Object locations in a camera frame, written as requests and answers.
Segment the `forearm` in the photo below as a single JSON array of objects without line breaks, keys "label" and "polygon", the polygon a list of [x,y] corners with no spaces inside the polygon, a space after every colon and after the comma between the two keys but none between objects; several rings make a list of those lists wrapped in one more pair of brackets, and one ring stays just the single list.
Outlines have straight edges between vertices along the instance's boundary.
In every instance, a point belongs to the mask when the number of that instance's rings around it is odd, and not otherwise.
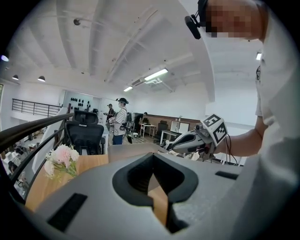
[{"label": "forearm", "polygon": [[[247,133],[238,136],[230,136],[231,138],[231,154],[238,157],[248,157],[257,154],[262,146],[262,136],[257,132],[256,129],[252,129]],[[230,149],[229,137],[226,137],[227,144]],[[217,147],[218,152],[228,153],[226,151],[226,142],[223,140]]]}]

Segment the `striped shirt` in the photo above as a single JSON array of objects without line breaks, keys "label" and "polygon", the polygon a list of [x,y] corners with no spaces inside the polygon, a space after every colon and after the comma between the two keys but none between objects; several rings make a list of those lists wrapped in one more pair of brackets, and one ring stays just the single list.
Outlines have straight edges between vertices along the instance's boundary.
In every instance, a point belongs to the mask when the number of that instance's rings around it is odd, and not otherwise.
[{"label": "striped shirt", "polygon": [[115,136],[124,135],[126,133],[125,130],[120,130],[122,123],[126,123],[127,121],[127,109],[125,107],[121,108],[116,117],[116,122],[113,126],[113,134]]}]

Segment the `artificial flower bouquet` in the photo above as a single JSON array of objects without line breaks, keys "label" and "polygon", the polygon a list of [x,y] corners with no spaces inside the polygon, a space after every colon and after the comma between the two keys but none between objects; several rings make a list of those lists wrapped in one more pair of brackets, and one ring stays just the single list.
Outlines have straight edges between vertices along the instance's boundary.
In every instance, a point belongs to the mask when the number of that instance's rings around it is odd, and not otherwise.
[{"label": "artificial flower bouquet", "polygon": [[46,176],[53,179],[60,179],[62,173],[70,174],[73,178],[77,176],[76,162],[79,158],[79,153],[73,146],[61,145],[56,150],[51,150],[46,154],[46,162],[44,169]]}]

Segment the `person wearing striped shirt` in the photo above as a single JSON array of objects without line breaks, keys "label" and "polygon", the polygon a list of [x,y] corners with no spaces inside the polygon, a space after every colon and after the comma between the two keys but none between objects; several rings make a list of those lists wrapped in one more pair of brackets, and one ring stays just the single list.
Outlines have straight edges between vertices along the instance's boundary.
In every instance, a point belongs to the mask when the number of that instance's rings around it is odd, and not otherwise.
[{"label": "person wearing striped shirt", "polygon": [[113,138],[112,144],[113,145],[122,145],[123,136],[126,133],[125,130],[120,130],[122,124],[126,123],[127,121],[127,109],[126,104],[129,102],[125,98],[119,99],[119,108],[121,109],[115,120],[113,120]]}]

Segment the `table leg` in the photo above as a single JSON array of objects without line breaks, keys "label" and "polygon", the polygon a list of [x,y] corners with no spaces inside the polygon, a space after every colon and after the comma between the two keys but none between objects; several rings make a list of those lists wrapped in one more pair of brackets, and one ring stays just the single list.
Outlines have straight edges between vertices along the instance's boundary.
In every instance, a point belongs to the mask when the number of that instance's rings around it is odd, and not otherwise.
[{"label": "table leg", "polygon": [[159,145],[161,145],[163,143],[163,138],[164,138],[164,132],[161,133],[160,144]]}]

